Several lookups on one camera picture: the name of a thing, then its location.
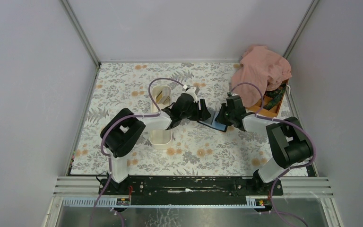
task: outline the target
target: white plastic container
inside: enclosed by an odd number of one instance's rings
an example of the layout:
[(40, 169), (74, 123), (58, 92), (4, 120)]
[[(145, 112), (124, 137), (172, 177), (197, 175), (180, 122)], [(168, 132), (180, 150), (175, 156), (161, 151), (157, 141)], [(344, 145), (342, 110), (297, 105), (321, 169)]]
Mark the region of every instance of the white plastic container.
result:
[[(152, 96), (158, 96), (158, 94), (162, 91), (163, 88), (169, 86), (155, 86), (152, 89)], [(170, 99), (167, 103), (158, 104), (160, 109), (163, 109), (169, 106), (172, 103), (172, 90), (170, 91)], [(156, 108), (154, 103), (151, 103), (151, 112), (155, 113), (159, 110)], [(172, 130), (152, 130), (149, 133), (149, 142), (151, 143), (152, 147), (157, 150), (166, 150), (172, 146)]]

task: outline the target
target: white wall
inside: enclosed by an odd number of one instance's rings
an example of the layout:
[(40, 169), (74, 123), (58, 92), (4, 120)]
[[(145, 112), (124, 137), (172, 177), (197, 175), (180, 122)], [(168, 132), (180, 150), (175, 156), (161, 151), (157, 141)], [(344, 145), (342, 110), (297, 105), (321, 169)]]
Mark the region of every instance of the white wall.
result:
[(0, 0), (0, 227), (41, 225), (94, 74), (58, 0)]
[(283, 54), (311, 0), (70, 0), (101, 61), (237, 61)]
[(363, 226), (363, 1), (321, 1), (289, 61), (318, 169), (345, 226)]

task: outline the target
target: floral tablecloth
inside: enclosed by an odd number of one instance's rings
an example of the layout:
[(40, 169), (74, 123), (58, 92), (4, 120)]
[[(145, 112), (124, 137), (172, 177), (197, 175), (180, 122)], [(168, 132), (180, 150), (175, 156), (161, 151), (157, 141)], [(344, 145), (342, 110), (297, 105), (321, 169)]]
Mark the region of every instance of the floral tablecloth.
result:
[[(104, 63), (95, 85), (86, 121), (72, 163), (72, 175), (96, 175), (108, 170), (107, 157), (99, 150), (100, 132), (122, 109), (135, 114), (148, 113), (148, 84), (155, 78), (168, 77), (188, 85), (199, 86), (199, 98), (208, 107), (219, 109), (229, 91), (231, 76), (238, 63)], [(170, 81), (176, 100), (182, 88)], [(291, 116), (284, 98), (278, 118)], [(229, 127), (220, 132), (196, 122), (184, 120), (173, 129), (173, 145), (155, 150), (143, 134), (131, 153), (128, 168), (131, 175), (227, 175), (251, 176), (271, 158), (268, 138), (253, 132)], [(292, 176), (307, 176), (306, 169), (295, 169)]]

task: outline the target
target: pink towel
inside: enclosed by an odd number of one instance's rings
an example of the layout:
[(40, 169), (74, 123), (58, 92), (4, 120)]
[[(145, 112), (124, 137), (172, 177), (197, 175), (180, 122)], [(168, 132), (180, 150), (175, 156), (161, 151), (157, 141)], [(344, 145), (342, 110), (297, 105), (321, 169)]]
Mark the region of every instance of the pink towel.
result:
[[(292, 77), (289, 62), (266, 46), (252, 45), (240, 61), (243, 67), (232, 76), (232, 87), (241, 82), (250, 82), (265, 91), (277, 89), (282, 81)], [(250, 85), (238, 86), (234, 93), (240, 95), (245, 107), (256, 104), (261, 99), (258, 91)]]

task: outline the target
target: flower pattern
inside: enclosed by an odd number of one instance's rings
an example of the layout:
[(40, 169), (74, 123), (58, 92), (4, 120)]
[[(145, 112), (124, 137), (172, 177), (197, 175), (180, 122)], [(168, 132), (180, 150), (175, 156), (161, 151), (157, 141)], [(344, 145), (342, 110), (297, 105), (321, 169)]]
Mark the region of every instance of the flower pattern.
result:
[[(200, 88), (199, 98), (208, 107), (219, 109), (230, 90), (231, 76), (238, 63), (103, 63), (97, 78), (71, 174), (95, 175), (108, 169), (108, 160), (100, 152), (100, 133), (123, 108), (132, 112), (150, 111), (148, 84), (155, 78), (168, 77)], [(182, 92), (170, 81), (154, 85), (172, 88), (172, 99)], [(286, 98), (278, 118), (292, 116)], [(150, 146), (149, 133), (143, 133), (127, 155), (131, 175), (235, 175), (250, 176), (271, 158), (268, 138), (229, 127), (220, 132), (202, 124), (183, 120), (173, 131), (168, 150)], [(306, 169), (294, 169), (287, 175), (307, 176)]]

